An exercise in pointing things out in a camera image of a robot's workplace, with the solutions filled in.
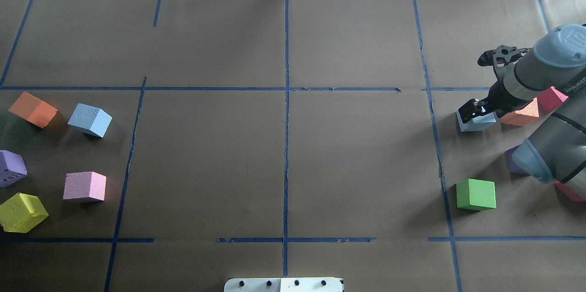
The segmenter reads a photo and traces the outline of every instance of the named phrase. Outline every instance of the foam block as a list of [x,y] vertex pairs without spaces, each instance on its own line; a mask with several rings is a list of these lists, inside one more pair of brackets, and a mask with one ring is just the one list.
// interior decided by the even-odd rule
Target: foam block
[[553,86],[544,90],[537,96],[539,105],[547,112],[554,111],[568,98],[562,92],[556,90]]
[[507,150],[507,158],[509,159],[509,172],[519,175],[529,175],[513,161],[513,152],[515,152],[517,148],[519,148],[519,146],[515,146],[514,148]]
[[22,156],[8,150],[0,150],[0,188],[6,188],[28,174]]
[[539,108],[537,108],[537,100],[534,98],[525,108],[507,113],[501,117],[500,122],[508,125],[525,126],[538,118]]
[[104,200],[106,177],[95,172],[67,173],[63,199],[72,202]]
[[475,211],[496,209],[494,182],[465,179],[456,183],[456,203],[461,209]]
[[83,133],[103,138],[111,121],[112,116],[104,110],[78,103],[67,124]]
[[560,181],[555,181],[553,184],[559,191],[563,192],[568,198],[574,203],[584,203],[586,199],[577,194],[575,191],[569,189],[565,184]]
[[462,122],[462,116],[460,115],[460,111],[456,111],[456,119],[458,119],[460,132],[480,132],[484,131],[485,129],[488,129],[492,124],[496,123],[494,113],[474,117],[465,124]]
[[37,196],[12,196],[0,205],[0,225],[5,232],[27,233],[49,216]]
[[23,92],[8,111],[42,129],[57,114],[57,109],[27,92]]

